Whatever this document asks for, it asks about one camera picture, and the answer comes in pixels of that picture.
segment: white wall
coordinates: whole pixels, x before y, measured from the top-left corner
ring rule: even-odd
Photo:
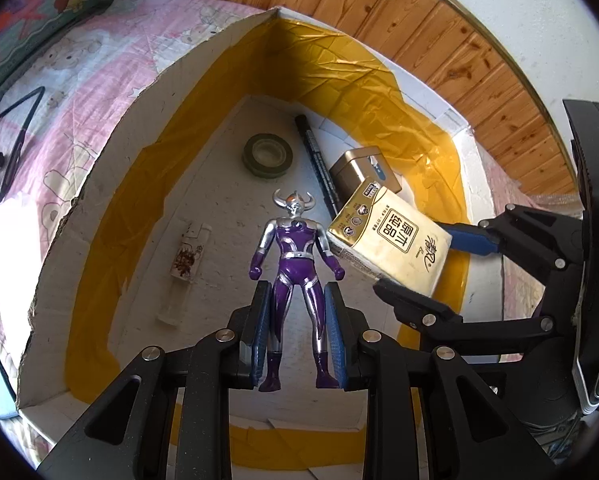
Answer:
[[[583,0],[457,0],[515,59],[570,151],[562,99],[599,101],[599,23]]]

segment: yellow tape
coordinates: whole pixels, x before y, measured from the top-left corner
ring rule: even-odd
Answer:
[[[241,97],[258,93],[300,102],[361,144],[378,145],[409,182],[423,213],[467,221],[451,138],[404,103],[390,70],[345,34],[277,18],[263,23],[211,65],[157,141],[141,150],[106,209],[78,286],[66,350],[66,385],[77,399],[92,402],[119,373],[108,332],[164,199]],[[451,254],[435,297],[459,310],[467,272],[467,256]],[[409,330],[402,328],[399,341],[416,348]],[[287,431],[231,428],[233,463],[293,469],[363,460],[362,432],[322,438],[322,432]],[[270,455],[268,446],[279,439],[304,451],[292,459]]]

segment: purple action figure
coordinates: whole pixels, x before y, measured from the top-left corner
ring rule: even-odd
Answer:
[[[281,362],[281,339],[284,319],[288,313],[290,298],[295,285],[301,287],[308,315],[313,322],[313,355],[317,366],[318,388],[338,388],[337,380],[328,373],[328,337],[326,334],[326,303],[324,291],[319,283],[313,261],[313,245],[335,274],[337,281],[343,280],[344,269],[333,256],[323,225],[307,218],[301,218],[304,211],[315,206],[315,199],[308,193],[308,202],[295,191],[287,199],[279,195],[279,189],[273,193],[273,200],[288,210],[290,218],[269,220],[264,228],[262,239],[250,261],[249,276],[259,280],[262,275],[262,263],[273,240],[277,240],[279,251],[279,270],[272,286],[274,305],[270,312],[268,332],[268,376],[260,386],[260,392],[275,392],[281,388],[279,383],[279,363]]]

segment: gold metal box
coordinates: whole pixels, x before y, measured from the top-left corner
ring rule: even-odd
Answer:
[[[377,146],[348,150],[333,165],[330,174],[342,203],[353,196],[359,184],[366,178],[377,180],[393,193],[399,193],[402,190],[393,170],[390,169]]]

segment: figure's right hand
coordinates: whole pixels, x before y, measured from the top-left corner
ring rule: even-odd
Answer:
[[[346,275],[346,271],[343,269],[343,267],[337,267],[333,273],[335,274],[335,279],[338,282],[341,282],[343,280],[343,277]]]
[[[250,276],[250,279],[253,281],[259,280],[261,275],[262,275],[262,267],[251,267],[250,270],[248,271],[248,276]]]

